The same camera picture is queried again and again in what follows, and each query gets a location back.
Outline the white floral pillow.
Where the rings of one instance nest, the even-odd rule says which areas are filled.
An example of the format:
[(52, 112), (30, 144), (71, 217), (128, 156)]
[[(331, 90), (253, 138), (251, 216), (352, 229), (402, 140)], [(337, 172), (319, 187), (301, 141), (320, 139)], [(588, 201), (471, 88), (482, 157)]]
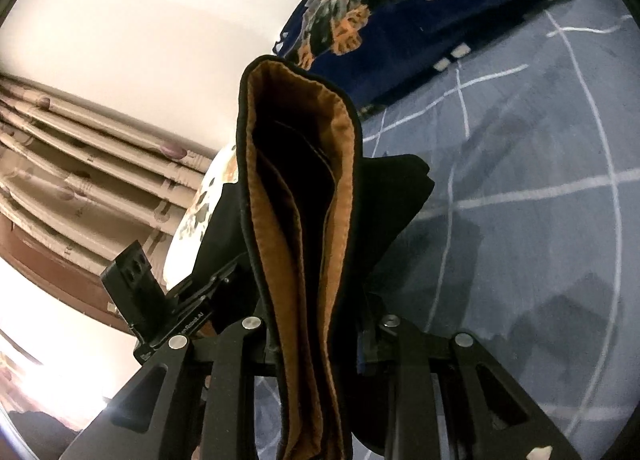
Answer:
[(167, 290), (193, 271), (198, 250), (214, 210), (227, 183), (238, 181), (235, 143), (230, 142), (215, 155), (207, 169), (192, 204), (186, 209), (177, 232), (171, 240), (163, 269)]

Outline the blue grid bed sheet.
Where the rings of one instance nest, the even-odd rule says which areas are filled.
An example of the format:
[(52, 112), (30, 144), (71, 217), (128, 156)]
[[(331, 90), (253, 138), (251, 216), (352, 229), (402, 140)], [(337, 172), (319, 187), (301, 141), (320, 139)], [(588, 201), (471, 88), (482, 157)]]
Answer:
[(582, 458), (639, 401), (639, 29), (552, 4), (364, 121), (435, 189), (369, 276), (418, 327), (473, 332)]

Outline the black pants orange lining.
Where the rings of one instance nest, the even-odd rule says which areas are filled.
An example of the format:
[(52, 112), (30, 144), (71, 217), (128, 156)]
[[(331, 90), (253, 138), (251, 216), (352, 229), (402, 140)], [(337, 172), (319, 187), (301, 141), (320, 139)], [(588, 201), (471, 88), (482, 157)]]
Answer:
[(244, 71), (239, 177), (210, 219), (195, 271), (246, 252), (276, 345), (283, 459), (352, 456), (357, 307), (367, 274), (431, 195), (413, 154), (365, 157), (343, 90), (276, 56)]

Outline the beige curtain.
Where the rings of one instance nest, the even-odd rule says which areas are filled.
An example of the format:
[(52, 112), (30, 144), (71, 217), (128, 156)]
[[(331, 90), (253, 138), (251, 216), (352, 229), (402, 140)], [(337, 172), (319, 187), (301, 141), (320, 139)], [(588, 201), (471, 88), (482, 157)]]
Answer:
[(98, 276), (139, 242), (162, 287), (209, 157), (93, 108), (1, 79), (1, 212), (64, 261)]

